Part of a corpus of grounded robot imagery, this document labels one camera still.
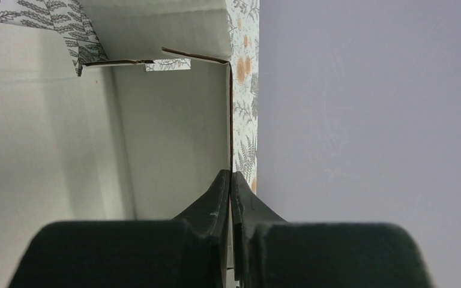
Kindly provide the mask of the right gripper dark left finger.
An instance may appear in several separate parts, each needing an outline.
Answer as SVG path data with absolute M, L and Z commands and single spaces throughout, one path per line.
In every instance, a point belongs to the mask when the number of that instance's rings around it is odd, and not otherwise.
M 59 221 L 31 239 L 10 287 L 224 287 L 231 173 L 170 220 Z

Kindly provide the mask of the white cardboard paper box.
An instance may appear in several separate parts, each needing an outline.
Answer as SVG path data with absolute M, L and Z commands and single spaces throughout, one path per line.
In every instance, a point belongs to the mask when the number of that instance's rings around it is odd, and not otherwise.
M 0 23 L 0 287 L 59 221 L 170 220 L 232 168 L 231 67 L 77 75 L 55 31 Z

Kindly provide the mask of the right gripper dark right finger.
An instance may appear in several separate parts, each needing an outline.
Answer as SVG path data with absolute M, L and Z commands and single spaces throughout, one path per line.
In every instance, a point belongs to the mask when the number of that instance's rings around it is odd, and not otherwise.
M 241 287 L 433 287 L 423 255 L 393 223 L 293 223 L 232 174 L 234 271 Z

